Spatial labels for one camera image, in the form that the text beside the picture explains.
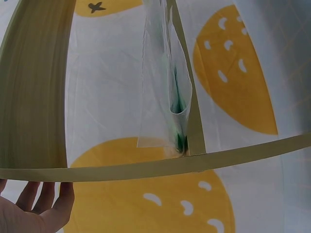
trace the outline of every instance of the finger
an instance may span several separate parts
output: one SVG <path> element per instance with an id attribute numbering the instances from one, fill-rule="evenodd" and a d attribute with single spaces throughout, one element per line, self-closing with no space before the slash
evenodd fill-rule
<path id="1" fill-rule="evenodd" d="M 5 188 L 6 182 L 7 182 L 7 180 L 0 179 L 0 194 L 2 193 L 2 191 Z"/>
<path id="2" fill-rule="evenodd" d="M 44 182 L 40 197 L 32 210 L 32 213 L 41 214 L 52 207 L 55 197 L 55 183 Z"/>
<path id="3" fill-rule="evenodd" d="M 21 192 L 16 205 L 23 211 L 31 211 L 40 182 L 28 182 Z"/>
<path id="4" fill-rule="evenodd" d="M 46 232 L 57 232 L 69 222 L 73 202 L 73 184 L 61 183 L 59 198 L 53 208 L 41 214 Z"/>

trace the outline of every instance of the yellow shape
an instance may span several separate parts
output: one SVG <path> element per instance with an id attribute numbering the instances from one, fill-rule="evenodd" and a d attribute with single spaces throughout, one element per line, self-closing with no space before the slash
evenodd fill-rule
<path id="1" fill-rule="evenodd" d="M 202 28 L 193 64 L 204 89 L 232 118 L 254 131 L 277 134 L 267 85 L 234 5 L 220 9 Z"/>
<path id="2" fill-rule="evenodd" d="M 101 17 L 142 5 L 141 0 L 77 0 L 75 12 L 84 17 Z"/>
<path id="3" fill-rule="evenodd" d="M 162 148 L 136 145 L 134 137 L 99 144 L 72 167 L 165 159 Z M 76 199 L 65 233 L 235 232 L 229 196 L 212 170 L 129 181 L 75 183 L 74 189 Z"/>

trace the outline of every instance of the plastic bag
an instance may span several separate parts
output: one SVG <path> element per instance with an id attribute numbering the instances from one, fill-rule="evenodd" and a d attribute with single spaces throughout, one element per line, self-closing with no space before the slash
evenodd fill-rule
<path id="1" fill-rule="evenodd" d="M 175 147 L 184 153 L 192 97 L 185 55 L 166 1 L 151 1 L 146 7 L 138 147 Z"/>

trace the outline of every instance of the white spot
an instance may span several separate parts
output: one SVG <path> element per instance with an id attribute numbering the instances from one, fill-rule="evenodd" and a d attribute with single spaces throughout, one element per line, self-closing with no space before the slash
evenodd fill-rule
<path id="1" fill-rule="evenodd" d="M 204 42 L 204 45 L 205 45 L 205 48 L 206 48 L 207 50 L 210 50 L 210 49 L 211 49 L 211 47 L 210 47 L 210 44 L 209 44 L 209 41 L 208 41 L 208 40 Z"/>
<path id="2" fill-rule="evenodd" d="M 242 29 L 242 33 L 243 33 L 243 35 L 246 35 L 246 34 L 247 34 L 246 28 L 243 28 L 243 29 Z"/>
<path id="3" fill-rule="evenodd" d="M 212 190 L 212 186 L 210 186 L 210 184 L 205 181 L 200 181 L 199 187 L 205 189 L 206 191 Z"/>
<path id="4" fill-rule="evenodd" d="M 221 28 L 221 29 L 223 29 L 223 30 L 225 30 L 225 22 L 227 21 L 227 18 L 225 18 L 225 17 L 223 17 L 223 18 L 221 18 L 219 21 L 218 21 L 218 26 Z"/>
<path id="5" fill-rule="evenodd" d="M 182 200 L 182 201 L 180 202 L 180 204 L 185 208 L 185 210 L 184 210 L 184 215 L 189 216 L 189 215 L 192 214 L 192 212 L 193 212 L 193 205 L 192 205 L 189 201 L 187 201 L 187 200 Z"/>
<path id="6" fill-rule="evenodd" d="M 226 50 L 230 50 L 230 46 L 233 45 L 233 42 L 231 40 L 227 40 L 225 43 L 224 43 L 224 47 Z"/>
<path id="7" fill-rule="evenodd" d="M 239 68 L 240 68 L 240 70 L 242 70 L 244 73 L 247 72 L 247 70 L 246 70 L 246 68 L 245 68 L 245 66 L 244 66 L 243 59 L 240 59 L 240 60 L 239 60 Z"/>
<path id="8" fill-rule="evenodd" d="M 217 233 L 224 233 L 225 232 L 225 228 L 224 225 L 221 221 L 219 221 L 218 219 L 210 219 L 209 221 L 207 221 L 207 223 L 213 227 L 215 227 L 217 229 Z"/>
<path id="9" fill-rule="evenodd" d="M 222 73 L 221 70 L 218 70 L 218 76 L 221 78 L 221 80 L 222 80 L 224 83 L 227 83 L 227 82 L 228 82 L 227 77 Z"/>
<path id="10" fill-rule="evenodd" d="M 152 194 L 152 193 L 145 193 L 144 194 L 144 198 L 147 199 L 147 200 L 151 200 L 153 201 L 155 204 L 157 204 L 158 206 L 162 206 L 162 202 L 161 202 L 161 199 L 155 195 L 155 194 Z"/>

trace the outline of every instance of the wooden strip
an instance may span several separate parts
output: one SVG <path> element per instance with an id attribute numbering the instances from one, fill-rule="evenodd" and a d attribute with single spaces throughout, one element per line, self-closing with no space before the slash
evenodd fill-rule
<path id="1" fill-rule="evenodd" d="M 75 0 L 20 0 L 0 49 L 0 167 L 67 167 L 65 77 Z"/>
<path id="2" fill-rule="evenodd" d="M 46 182 L 140 179 L 232 166 L 285 154 L 309 146 L 311 146 L 311 133 L 239 149 L 137 164 L 55 169 L 0 169 L 0 178 Z"/>

